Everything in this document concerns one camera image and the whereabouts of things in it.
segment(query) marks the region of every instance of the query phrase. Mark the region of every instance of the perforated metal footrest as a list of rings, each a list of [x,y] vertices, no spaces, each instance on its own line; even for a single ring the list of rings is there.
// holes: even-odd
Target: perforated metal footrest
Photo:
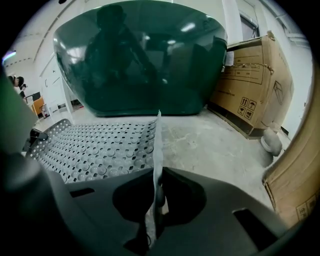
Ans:
[[[153,168],[156,119],[72,125],[63,119],[37,139],[26,157],[37,160],[65,183],[105,179]]]

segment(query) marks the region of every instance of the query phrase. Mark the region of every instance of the window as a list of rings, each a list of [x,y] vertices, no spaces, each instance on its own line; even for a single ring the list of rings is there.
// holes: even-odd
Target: window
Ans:
[[[250,21],[243,15],[240,15],[240,19],[241,19],[241,26],[242,26],[243,41],[260,36],[258,25],[256,25],[254,22]]]

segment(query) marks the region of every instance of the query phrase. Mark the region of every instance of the cardboard box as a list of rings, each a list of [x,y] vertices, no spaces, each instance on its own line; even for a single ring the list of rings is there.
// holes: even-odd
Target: cardboard box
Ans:
[[[315,86],[300,130],[263,179],[275,211],[289,227],[312,213],[320,195],[320,71],[314,66]]]
[[[288,64],[274,35],[230,45],[233,66],[226,66],[208,108],[248,139],[267,127],[280,129],[293,96]]]

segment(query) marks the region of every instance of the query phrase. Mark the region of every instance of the white ceiling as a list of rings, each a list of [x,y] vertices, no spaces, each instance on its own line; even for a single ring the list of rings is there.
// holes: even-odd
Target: white ceiling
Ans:
[[[9,50],[16,51],[16,55],[4,62],[5,68],[35,59],[38,48],[48,29],[56,17],[66,8],[68,2],[59,4],[58,0],[51,0],[34,14],[10,47]]]

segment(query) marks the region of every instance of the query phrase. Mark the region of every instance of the fragile symbol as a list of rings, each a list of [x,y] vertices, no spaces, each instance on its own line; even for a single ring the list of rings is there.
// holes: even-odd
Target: fragile symbol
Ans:
[[[252,111],[250,111],[250,110],[246,110],[246,112],[245,112],[245,115],[244,115],[244,117],[246,118],[246,119],[248,119],[248,120],[251,120],[251,117],[252,117],[252,115],[253,115],[254,113],[252,112]]]
[[[238,109],[238,113],[243,116],[244,113],[245,113],[245,108],[243,106],[240,106],[239,109]]]
[[[248,102],[249,102],[249,100],[247,98],[242,97],[242,100],[241,100],[240,104],[246,107],[248,105]]]
[[[250,99],[248,108],[251,109],[252,111],[254,111],[256,108],[256,105],[257,105],[257,103]]]

